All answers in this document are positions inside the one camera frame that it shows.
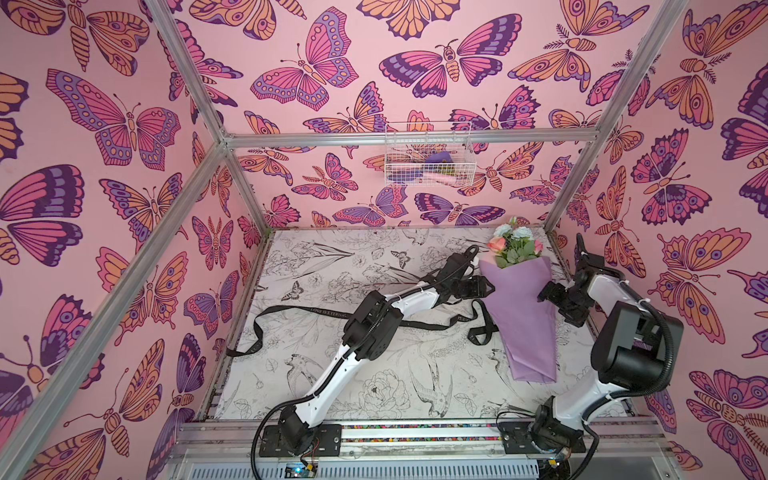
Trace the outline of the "black printed ribbon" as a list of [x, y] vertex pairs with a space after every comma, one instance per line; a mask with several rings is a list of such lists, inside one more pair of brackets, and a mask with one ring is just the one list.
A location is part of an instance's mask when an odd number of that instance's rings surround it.
[[[410, 321], [410, 320], [402, 320], [400, 323], [401, 328], [410, 328], [410, 329], [417, 329], [417, 330], [426, 330], [426, 331], [445, 331], [450, 328], [452, 328], [457, 323], [466, 323], [471, 322], [479, 318], [480, 314], [475, 310], [475, 307], [478, 306], [481, 312], [481, 316], [483, 317], [484, 325], [480, 327], [474, 327], [470, 328], [467, 332], [467, 339], [476, 346], [484, 346], [487, 345], [490, 340], [493, 337], [493, 334], [499, 331], [498, 326], [494, 323], [491, 314], [486, 308], [486, 305], [483, 301], [474, 299], [472, 301], [472, 317], [463, 316], [460, 314], [457, 314], [450, 318], [449, 323], [447, 325], [439, 325], [439, 324], [432, 324], [432, 323], [425, 323], [425, 322], [418, 322], [418, 321]], [[306, 306], [298, 306], [298, 305], [276, 305], [271, 306], [260, 312], [255, 316], [255, 319], [253, 320], [253, 330], [256, 335], [256, 341], [245, 351], [236, 351], [230, 348], [226, 349], [226, 356], [237, 358], [247, 355], [252, 355], [257, 352], [259, 352], [263, 348], [263, 330], [259, 326], [257, 320], [260, 317], [264, 317], [267, 315], [276, 314], [278, 312], [283, 312], [286, 310], [292, 310], [292, 309], [298, 309], [305, 312], [312, 313], [314, 315], [324, 316], [324, 317], [331, 317], [335, 319], [341, 319], [341, 320], [349, 320], [351, 318], [351, 313], [349, 312], [342, 312], [342, 311], [336, 311], [336, 310], [329, 310], [329, 309], [323, 309], [319, 307], [306, 307]]]

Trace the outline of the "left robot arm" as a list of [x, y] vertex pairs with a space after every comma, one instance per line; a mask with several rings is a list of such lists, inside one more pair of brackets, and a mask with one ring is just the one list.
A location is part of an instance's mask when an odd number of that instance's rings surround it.
[[412, 317], [449, 303], [479, 301], [493, 293], [493, 284], [485, 276], [475, 273], [479, 252], [479, 247], [473, 245], [451, 254], [441, 268], [400, 293], [385, 295], [372, 290], [351, 313], [319, 307], [301, 308], [320, 316], [342, 319], [345, 325], [337, 353], [320, 377], [313, 381], [308, 393], [284, 401], [268, 412], [270, 416], [279, 415], [281, 443], [288, 454], [300, 456], [310, 450], [316, 430], [338, 395], [362, 366], [385, 353], [399, 329], [445, 331], [469, 320], [456, 315], [446, 324], [435, 324], [414, 321]]

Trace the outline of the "purple pink wrapping paper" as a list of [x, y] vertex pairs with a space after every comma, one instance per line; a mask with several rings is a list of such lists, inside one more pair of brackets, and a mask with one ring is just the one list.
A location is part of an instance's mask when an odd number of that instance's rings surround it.
[[479, 261], [480, 272], [495, 291], [485, 305], [499, 328], [512, 378], [554, 383], [557, 380], [555, 309], [538, 295], [552, 280], [550, 260], [535, 258], [500, 268], [490, 254]]

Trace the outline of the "orange pink fake rose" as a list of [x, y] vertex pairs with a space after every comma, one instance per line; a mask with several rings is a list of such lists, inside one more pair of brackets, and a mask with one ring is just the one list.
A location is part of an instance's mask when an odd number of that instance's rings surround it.
[[504, 237], [493, 237], [487, 246], [491, 252], [498, 254], [506, 250], [507, 240]]

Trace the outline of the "white fake flower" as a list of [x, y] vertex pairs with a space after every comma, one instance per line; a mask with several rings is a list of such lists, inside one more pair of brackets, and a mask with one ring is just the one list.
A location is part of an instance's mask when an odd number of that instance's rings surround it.
[[494, 238], [533, 239], [534, 234], [530, 228], [530, 222], [523, 217], [513, 216], [508, 222], [498, 226]]

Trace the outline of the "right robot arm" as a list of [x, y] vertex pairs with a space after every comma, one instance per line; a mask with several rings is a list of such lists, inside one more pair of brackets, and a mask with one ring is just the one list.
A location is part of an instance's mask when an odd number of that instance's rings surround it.
[[609, 403], [665, 389], [684, 331], [681, 320], [659, 311], [631, 288], [624, 273], [589, 252], [582, 235], [576, 237], [576, 251], [573, 285], [549, 282], [538, 300], [553, 304], [576, 327], [585, 324], [594, 307], [607, 320], [590, 353], [592, 372], [536, 411], [529, 435], [536, 448], [547, 453], [573, 452], [591, 417]]

